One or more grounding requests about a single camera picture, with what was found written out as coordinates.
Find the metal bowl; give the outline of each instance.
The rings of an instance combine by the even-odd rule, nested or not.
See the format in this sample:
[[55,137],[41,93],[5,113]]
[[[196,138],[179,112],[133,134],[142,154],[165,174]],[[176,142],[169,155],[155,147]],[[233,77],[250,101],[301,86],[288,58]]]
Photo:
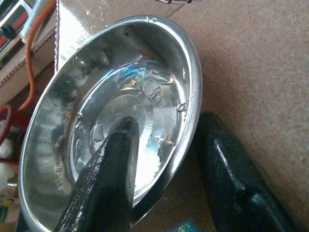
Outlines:
[[127,115],[140,126],[132,223],[142,218],[188,150],[201,87],[191,40],[166,18],[126,18],[85,43],[49,83],[25,137],[19,187],[30,228],[54,229],[79,172]]

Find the orange cable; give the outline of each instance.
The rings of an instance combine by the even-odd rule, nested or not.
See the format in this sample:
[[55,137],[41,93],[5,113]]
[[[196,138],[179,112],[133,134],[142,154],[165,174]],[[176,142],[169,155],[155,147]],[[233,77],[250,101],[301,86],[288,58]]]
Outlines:
[[51,10],[56,5],[56,0],[51,0],[50,3],[47,5],[47,7],[42,11],[38,19],[35,21],[30,34],[28,36],[28,39],[26,41],[26,67],[28,71],[28,77],[29,77],[29,84],[30,84],[30,93],[25,100],[25,102],[19,107],[18,111],[25,110],[33,101],[34,95],[35,95],[35,82],[34,82],[34,73],[33,68],[31,65],[31,57],[32,57],[32,42],[35,37],[35,34],[37,30],[39,29],[42,22],[45,20],[47,15],[51,12]]

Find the water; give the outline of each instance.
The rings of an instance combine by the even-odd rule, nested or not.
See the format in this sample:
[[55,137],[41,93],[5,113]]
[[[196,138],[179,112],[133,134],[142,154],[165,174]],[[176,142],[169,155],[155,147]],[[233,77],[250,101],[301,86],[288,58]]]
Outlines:
[[157,22],[157,21],[158,21],[158,19],[155,18],[155,17],[149,18],[148,16],[146,16],[146,19],[145,19],[145,22],[146,22],[146,23],[155,23],[155,22]]
[[140,126],[135,198],[142,196],[164,168],[177,144],[186,103],[176,77],[156,61],[123,66],[105,75],[89,92],[76,116],[71,165],[78,173],[124,116]]

